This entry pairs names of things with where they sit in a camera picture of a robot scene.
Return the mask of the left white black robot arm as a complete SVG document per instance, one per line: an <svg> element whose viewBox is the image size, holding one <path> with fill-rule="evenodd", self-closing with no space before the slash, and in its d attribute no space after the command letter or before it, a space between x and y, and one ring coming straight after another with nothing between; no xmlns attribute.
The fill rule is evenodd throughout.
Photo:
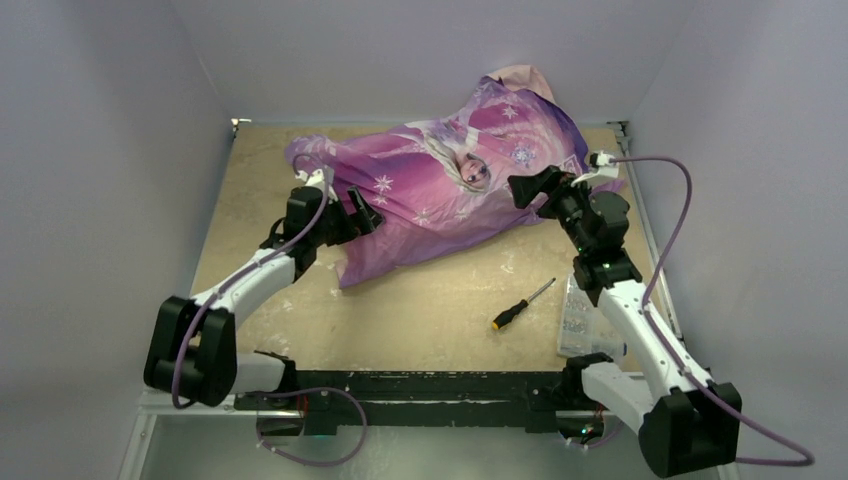
<svg viewBox="0 0 848 480"><path fill-rule="evenodd" d="M159 307L143 371L144 383L168 392L175 408L220 405L228 396L259 393L272 408L297 399L295 364L285 356L237 351L237 330L260 306L292 286L322 246L375 232L385 221L355 187L335 199L327 187L295 188L251 258L217 285Z"/></svg>

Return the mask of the pink purple printed pillowcase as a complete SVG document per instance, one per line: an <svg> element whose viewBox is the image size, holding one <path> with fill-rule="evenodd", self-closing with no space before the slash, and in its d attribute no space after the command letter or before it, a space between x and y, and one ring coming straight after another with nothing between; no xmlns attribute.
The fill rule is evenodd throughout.
<svg viewBox="0 0 848 480"><path fill-rule="evenodd" d="M509 178L549 166L584 174L590 149L546 79L518 65L482 77L447 116L344 140L303 136L284 155L300 171L327 166L338 193L357 188L383 216L344 244L337 275L347 288L537 223L534 207L514 205Z"/></svg>

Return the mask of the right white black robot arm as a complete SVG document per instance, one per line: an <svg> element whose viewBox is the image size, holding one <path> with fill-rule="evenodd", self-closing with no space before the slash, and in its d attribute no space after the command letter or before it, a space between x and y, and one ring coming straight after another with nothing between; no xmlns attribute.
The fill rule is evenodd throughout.
<svg viewBox="0 0 848 480"><path fill-rule="evenodd" d="M735 461L737 414L742 399L730 383L718 384L676 338L651 302L643 278L624 248L629 203L610 191L592 192L570 173L550 166L531 176L509 177L518 209L540 194L539 217L555 219L577 250L578 287L615 328L642 371L632 379L608 357L568 360L564 399L576 407L595 401L638 437L642 456L661 478Z"/></svg>

